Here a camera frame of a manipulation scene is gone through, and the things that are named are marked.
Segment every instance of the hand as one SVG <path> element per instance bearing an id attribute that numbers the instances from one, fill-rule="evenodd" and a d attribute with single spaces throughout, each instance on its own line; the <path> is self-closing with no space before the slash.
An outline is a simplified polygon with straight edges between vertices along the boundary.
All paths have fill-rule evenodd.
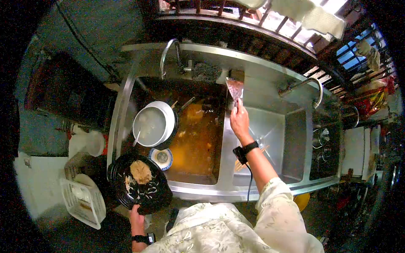
<path id="1" fill-rule="evenodd" d="M 249 134 L 249 115 L 246 108 L 243 107 L 242 100 L 238 98 L 238 106 L 232 109 L 230 115 L 230 127 L 238 137 L 242 146 L 254 142 Z"/>
<path id="2" fill-rule="evenodd" d="M 132 236 L 136 235 L 145 235 L 145 229 L 143 226 L 143 222 L 145 221 L 145 216 L 139 215 L 138 213 L 139 205 L 134 205 L 131 210 L 130 214 L 130 222 L 131 222 L 131 234 Z"/>

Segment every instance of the black watch strap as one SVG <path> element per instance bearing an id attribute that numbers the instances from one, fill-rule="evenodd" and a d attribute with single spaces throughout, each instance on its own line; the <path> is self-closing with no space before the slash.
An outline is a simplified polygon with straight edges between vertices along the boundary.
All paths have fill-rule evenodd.
<path id="1" fill-rule="evenodd" d="M 247 153 L 249 153 L 252 149 L 258 148 L 259 144 L 257 143 L 257 141 L 254 141 L 246 146 L 243 146 L 243 152 L 245 153 L 245 155 L 247 155 Z"/>
<path id="2" fill-rule="evenodd" d="M 132 237 L 132 241 L 136 242 L 144 242 L 147 245 L 151 245 L 154 243 L 155 240 L 155 234 L 154 233 L 148 233 L 147 236 L 142 236 L 142 235 L 137 235 Z"/>

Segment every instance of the black plate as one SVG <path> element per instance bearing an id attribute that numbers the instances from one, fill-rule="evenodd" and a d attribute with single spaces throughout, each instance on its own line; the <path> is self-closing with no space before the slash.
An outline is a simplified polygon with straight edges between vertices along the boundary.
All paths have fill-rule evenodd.
<path id="1" fill-rule="evenodd" d="M 130 165 L 137 160 L 141 160 L 149 166 L 152 180 L 145 185 L 134 185 L 134 190 L 131 190 L 130 194 L 128 194 L 125 187 L 125 176 L 131 175 Z M 133 152 L 124 154 L 110 165 L 109 172 L 112 174 L 111 184 L 118 201 L 128 209 L 132 209 L 134 204 L 139 204 L 138 213 L 141 215 L 154 213 L 162 207 L 168 206 L 172 200 L 173 194 L 167 184 L 166 177 L 159 166 L 146 156 Z M 145 194 L 147 190 L 149 192 L 153 191 L 150 189 L 153 186 L 156 187 L 156 192 Z"/>

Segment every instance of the white pot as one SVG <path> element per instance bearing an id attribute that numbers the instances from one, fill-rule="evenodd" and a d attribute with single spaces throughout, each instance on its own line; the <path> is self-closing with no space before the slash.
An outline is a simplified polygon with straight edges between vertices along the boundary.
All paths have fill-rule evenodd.
<path id="1" fill-rule="evenodd" d="M 159 139 L 158 142 L 153 143 L 151 145 L 145 145 L 145 144 L 139 142 L 139 140 L 138 140 L 138 143 L 140 145 L 144 146 L 144 147 L 156 147 L 159 144 L 161 144 L 162 142 L 164 142 L 165 140 L 167 140 L 169 138 L 169 136 L 172 134 L 173 129 L 175 127 L 175 114 L 173 112 L 173 109 L 168 104 L 166 104 L 165 102 L 155 101 L 155 102 L 152 102 L 152 103 L 148 104 L 142 110 L 139 111 L 139 113 L 136 115 L 136 117 L 135 117 L 135 119 L 134 119 L 134 121 L 132 123 L 132 133 L 133 133 L 135 138 L 137 137 L 138 131 L 139 131 L 138 128 L 137 128 L 138 131 L 135 130 L 135 128 L 134 128 L 135 127 L 135 125 L 134 125 L 135 120 L 142 113 L 142 111 L 145 110 L 148 107 L 157 108 L 163 113 L 165 121 L 166 121 L 166 127 L 165 127 L 164 132 L 163 132 L 163 134 L 162 134 L 162 136 L 161 136 L 161 138 Z"/>

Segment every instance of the plastic basket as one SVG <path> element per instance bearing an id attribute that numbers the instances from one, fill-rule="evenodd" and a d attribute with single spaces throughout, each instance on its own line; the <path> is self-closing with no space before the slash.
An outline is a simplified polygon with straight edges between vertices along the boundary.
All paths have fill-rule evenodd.
<path id="1" fill-rule="evenodd" d="M 65 201 L 68 212 L 76 219 L 95 228 L 101 228 L 101 222 L 106 216 L 104 199 L 97 187 L 88 187 L 86 185 L 60 179 L 63 200 Z M 73 188 L 81 188 L 84 194 L 90 196 L 89 202 L 76 197 Z"/>

